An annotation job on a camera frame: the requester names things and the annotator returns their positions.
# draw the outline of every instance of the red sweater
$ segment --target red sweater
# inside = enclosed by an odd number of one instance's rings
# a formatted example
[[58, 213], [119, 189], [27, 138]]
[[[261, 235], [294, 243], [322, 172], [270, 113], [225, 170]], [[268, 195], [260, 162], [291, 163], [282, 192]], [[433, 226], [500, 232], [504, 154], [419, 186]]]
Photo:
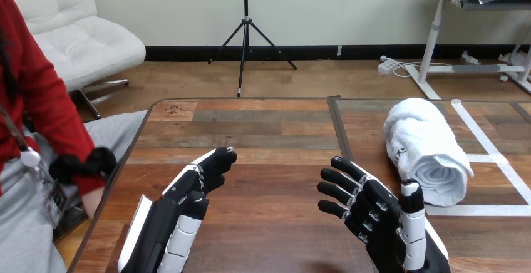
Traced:
[[[20, 88], [15, 103], [10, 103], [3, 75], [0, 75], [0, 103], [22, 130], [23, 111], [27, 110], [35, 129], [42, 134], [58, 155], [77, 155], [84, 162], [94, 149], [75, 105], [67, 94], [63, 80], [29, 33], [14, 0], [0, 0], [0, 33], [5, 42], [11, 74]], [[38, 151], [36, 142], [26, 138]], [[20, 157], [20, 151], [7, 128], [0, 127], [0, 168], [7, 160]], [[80, 194], [105, 185], [100, 177], [75, 176]]]

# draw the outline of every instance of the power strip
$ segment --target power strip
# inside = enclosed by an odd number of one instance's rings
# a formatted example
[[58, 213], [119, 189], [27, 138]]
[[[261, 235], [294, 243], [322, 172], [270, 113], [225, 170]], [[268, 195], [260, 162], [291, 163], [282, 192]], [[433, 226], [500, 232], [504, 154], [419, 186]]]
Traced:
[[382, 74], [390, 74], [393, 72], [395, 68], [398, 67], [398, 62], [395, 60], [388, 58], [384, 63], [380, 64], [378, 66], [378, 72]]

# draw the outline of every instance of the gray pants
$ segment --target gray pants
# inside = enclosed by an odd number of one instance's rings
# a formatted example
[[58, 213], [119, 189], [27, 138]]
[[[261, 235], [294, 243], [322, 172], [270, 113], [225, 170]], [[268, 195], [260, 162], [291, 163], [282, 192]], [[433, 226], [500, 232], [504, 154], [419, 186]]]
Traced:
[[[92, 121], [85, 127], [96, 147], [111, 149], [119, 160], [135, 136], [145, 111]], [[48, 171], [56, 154], [38, 133], [32, 133]], [[66, 272], [52, 243], [53, 229], [43, 211], [43, 193], [19, 159], [7, 162], [0, 172], [0, 271], [3, 273]]]

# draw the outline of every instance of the red sleeve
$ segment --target red sleeve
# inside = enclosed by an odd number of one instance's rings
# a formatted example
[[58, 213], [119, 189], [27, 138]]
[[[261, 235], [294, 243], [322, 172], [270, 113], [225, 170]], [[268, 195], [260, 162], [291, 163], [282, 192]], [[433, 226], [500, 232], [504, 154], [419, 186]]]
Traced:
[[[31, 116], [35, 129], [42, 134], [58, 155], [76, 155], [84, 162], [94, 149], [94, 143], [86, 131], [77, 109], [67, 94], [66, 86], [57, 76], [53, 65], [26, 27], [22, 14], [14, 0], [2, 0], [2, 19], [11, 24], [10, 40], [17, 40], [21, 47], [21, 66], [18, 84], [24, 107]], [[101, 177], [75, 176], [80, 194], [105, 186]]]

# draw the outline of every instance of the black hair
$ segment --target black hair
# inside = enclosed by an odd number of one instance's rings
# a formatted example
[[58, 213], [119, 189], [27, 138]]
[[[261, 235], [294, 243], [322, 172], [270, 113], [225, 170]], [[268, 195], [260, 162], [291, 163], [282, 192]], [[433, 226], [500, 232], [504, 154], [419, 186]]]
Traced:
[[19, 92], [19, 86], [13, 74], [11, 74], [11, 69], [9, 67], [9, 56], [7, 52], [8, 42], [6, 38], [0, 33], [0, 66], [2, 67], [2, 76], [4, 81], [4, 87], [6, 89], [6, 94], [8, 96], [9, 102], [11, 104], [15, 103], [16, 95]]

